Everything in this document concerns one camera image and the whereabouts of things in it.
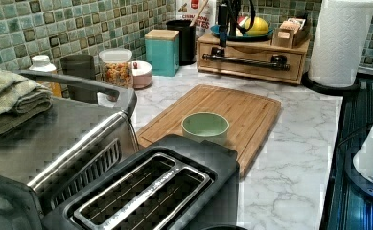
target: metal handle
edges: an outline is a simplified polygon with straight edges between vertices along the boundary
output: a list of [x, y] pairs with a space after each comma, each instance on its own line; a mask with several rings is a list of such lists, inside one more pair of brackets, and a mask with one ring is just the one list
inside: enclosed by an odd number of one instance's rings
[[272, 56], [272, 59], [270, 60], [270, 62], [265, 62], [265, 61], [259, 61], [259, 60], [241, 59], [241, 58], [234, 58], [234, 57], [223, 57], [217, 54], [213, 54], [212, 52], [211, 55], [204, 54], [203, 59], [212, 60], [212, 61], [224, 61], [224, 62], [236, 63], [236, 64], [245, 64], [245, 65], [268, 68], [268, 69], [273, 69], [273, 70], [284, 70], [284, 71], [290, 70], [290, 66], [286, 63], [287, 62], [286, 56], [282, 56], [282, 55]]
[[114, 107], [121, 108], [121, 110], [126, 112], [129, 117], [131, 117], [137, 101], [135, 91], [132, 88], [126, 89], [101, 81], [33, 70], [15, 70], [13, 72], [34, 81], [48, 81], [68, 84], [82, 89], [105, 93], [113, 97], [120, 97]]

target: kitchen counter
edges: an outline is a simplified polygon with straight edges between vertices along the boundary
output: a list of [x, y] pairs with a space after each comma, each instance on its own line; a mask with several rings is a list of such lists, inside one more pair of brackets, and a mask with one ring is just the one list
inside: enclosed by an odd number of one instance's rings
[[[238, 225], [247, 229], [318, 229], [336, 140], [342, 97], [299, 85], [198, 72], [183, 66], [174, 77], [152, 77], [137, 90], [135, 130], [198, 84], [273, 98], [282, 109], [247, 177], [240, 183]], [[112, 106], [104, 95], [99, 102]]]

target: bamboo cutting board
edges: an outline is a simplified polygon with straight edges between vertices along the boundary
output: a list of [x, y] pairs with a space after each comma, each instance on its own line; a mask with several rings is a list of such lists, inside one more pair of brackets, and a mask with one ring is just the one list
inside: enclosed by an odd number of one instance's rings
[[182, 135], [182, 120], [196, 112], [222, 115], [230, 124], [226, 146], [238, 153], [244, 178], [281, 109], [270, 98], [210, 85], [198, 85], [137, 132], [146, 147], [168, 134]]

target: jar of snacks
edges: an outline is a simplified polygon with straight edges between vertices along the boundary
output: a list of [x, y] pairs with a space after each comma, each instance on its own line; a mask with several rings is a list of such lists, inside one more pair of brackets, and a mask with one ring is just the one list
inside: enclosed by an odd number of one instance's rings
[[[104, 81], [123, 88], [132, 88], [131, 57], [132, 51], [127, 49], [115, 48], [101, 51], [99, 58]], [[111, 96], [108, 96], [108, 99], [116, 101]]]

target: paper towel roll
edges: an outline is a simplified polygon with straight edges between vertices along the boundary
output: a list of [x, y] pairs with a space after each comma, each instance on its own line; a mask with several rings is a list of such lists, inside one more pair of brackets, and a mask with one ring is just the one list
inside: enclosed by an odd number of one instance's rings
[[309, 78], [331, 87], [351, 86], [373, 14], [373, 0], [323, 0]]

